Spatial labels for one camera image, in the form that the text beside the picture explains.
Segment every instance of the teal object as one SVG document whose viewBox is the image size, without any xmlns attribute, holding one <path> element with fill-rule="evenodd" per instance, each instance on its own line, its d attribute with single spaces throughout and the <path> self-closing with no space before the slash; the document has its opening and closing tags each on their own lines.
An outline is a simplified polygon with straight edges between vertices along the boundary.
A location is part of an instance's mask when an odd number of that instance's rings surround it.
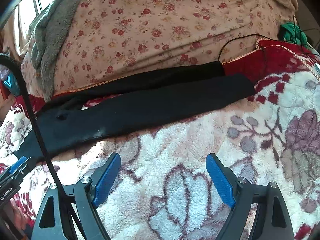
<svg viewBox="0 0 320 240">
<path fill-rule="evenodd" d="M 287 22 L 281 25 L 278 38 L 281 41 L 288 41 L 293 44 L 303 45 L 308 49 L 307 36 L 292 22 Z"/>
<path fill-rule="evenodd" d="M 10 72 L 8 77 L 3 82 L 4 86 L 9 89 L 10 93 L 17 97 L 20 95 L 20 88 L 18 86 L 15 76 Z"/>
</svg>

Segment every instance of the silver bolt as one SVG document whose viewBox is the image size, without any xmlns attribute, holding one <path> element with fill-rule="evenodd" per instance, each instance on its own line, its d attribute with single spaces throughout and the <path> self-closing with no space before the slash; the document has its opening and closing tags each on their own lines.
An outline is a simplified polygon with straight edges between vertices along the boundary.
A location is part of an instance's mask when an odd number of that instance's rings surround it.
<svg viewBox="0 0 320 240">
<path fill-rule="evenodd" d="M 270 186 L 271 186 L 271 187 L 273 187 L 273 188 L 278 187 L 278 185 L 277 185 L 275 182 L 273 182 L 273 181 L 272 181 L 272 182 L 270 182 Z"/>
<path fill-rule="evenodd" d="M 238 181 L 239 181 L 241 184 L 247 183 L 247 180 L 246 180 L 244 177 L 239 177 L 239 178 L 238 178 Z"/>
<path fill-rule="evenodd" d="M 84 177 L 84 178 L 81 179 L 81 183 L 83 183 L 83 184 L 86 184 L 86 183 L 88 183 L 89 181 L 90 181 L 90 178 L 89 178 L 89 177 Z"/>
</svg>

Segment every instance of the gray fuzzy blanket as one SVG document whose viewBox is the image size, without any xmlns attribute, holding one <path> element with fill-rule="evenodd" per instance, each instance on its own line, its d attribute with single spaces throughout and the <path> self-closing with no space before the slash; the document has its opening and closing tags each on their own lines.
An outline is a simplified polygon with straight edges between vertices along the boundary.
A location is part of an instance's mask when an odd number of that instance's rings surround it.
<svg viewBox="0 0 320 240">
<path fill-rule="evenodd" d="M 68 35 L 79 2 L 54 0 L 34 30 L 36 42 L 32 48 L 31 62 L 46 102 L 53 95 L 56 58 Z"/>
</svg>

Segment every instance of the blue gripper pad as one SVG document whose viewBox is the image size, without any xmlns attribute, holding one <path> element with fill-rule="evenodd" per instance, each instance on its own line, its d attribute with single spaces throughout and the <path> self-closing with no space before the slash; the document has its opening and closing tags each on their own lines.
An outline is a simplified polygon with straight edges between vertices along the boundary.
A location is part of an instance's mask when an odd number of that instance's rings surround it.
<svg viewBox="0 0 320 240">
<path fill-rule="evenodd" d="M 27 160 L 27 157 L 25 156 L 22 156 L 20 159 L 18 159 L 16 163 L 10 167 L 10 170 L 9 170 L 10 174 L 14 173 L 16 169 L 19 168 L 20 165 L 22 165 L 26 160 Z"/>
<path fill-rule="evenodd" d="M 236 201 L 233 198 L 232 186 L 210 154 L 205 160 L 205 167 L 218 191 L 222 202 L 229 205 L 230 208 L 233 208 L 236 204 Z"/>
<path fill-rule="evenodd" d="M 113 182 L 115 181 L 121 166 L 121 158 L 118 153 L 112 153 L 107 162 L 110 162 L 105 169 L 104 174 L 97 182 L 95 188 L 95 195 L 92 204 L 97 208 L 100 204 L 104 203 L 109 195 Z"/>
</svg>

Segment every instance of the beige curtain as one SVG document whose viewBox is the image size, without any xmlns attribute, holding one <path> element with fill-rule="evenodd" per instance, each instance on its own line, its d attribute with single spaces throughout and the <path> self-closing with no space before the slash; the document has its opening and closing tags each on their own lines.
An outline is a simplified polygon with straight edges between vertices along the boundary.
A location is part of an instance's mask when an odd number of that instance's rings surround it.
<svg viewBox="0 0 320 240">
<path fill-rule="evenodd" d="M 1 31 L 3 40 L 3 53 L 10 52 L 10 56 L 22 61 L 27 49 L 28 40 L 23 35 L 20 5 L 13 11 L 6 25 Z"/>
</svg>

